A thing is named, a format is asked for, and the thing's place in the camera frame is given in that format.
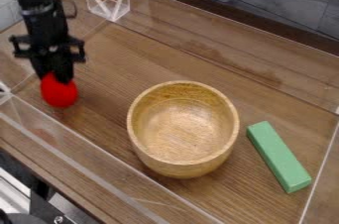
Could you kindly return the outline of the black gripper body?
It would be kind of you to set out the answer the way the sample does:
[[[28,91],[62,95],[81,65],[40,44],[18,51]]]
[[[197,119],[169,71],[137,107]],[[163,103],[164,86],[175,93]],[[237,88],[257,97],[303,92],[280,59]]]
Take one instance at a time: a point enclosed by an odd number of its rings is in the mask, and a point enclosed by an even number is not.
[[[69,35],[68,16],[64,11],[21,12],[28,34],[10,36],[13,54],[18,58],[69,52],[74,62],[85,62],[85,42]]]

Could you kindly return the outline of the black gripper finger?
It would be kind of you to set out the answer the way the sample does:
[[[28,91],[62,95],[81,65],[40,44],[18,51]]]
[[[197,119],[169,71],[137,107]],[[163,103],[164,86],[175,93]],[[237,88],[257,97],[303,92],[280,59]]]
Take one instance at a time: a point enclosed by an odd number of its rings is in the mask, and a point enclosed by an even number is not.
[[[54,76],[60,83],[68,84],[74,76],[73,61],[69,56],[54,57]]]
[[[40,79],[53,71],[52,59],[48,56],[34,56],[30,58],[32,68]]]

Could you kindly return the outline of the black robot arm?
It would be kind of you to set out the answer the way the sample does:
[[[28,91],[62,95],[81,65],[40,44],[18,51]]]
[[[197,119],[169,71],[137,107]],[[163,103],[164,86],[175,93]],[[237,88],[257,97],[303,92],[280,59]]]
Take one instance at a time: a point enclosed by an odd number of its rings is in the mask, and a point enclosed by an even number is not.
[[[68,84],[74,77],[74,63],[85,62],[85,42],[69,35],[62,0],[16,0],[26,35],[10,36],[16,58],[25,58],[40,78],[49,73]]]

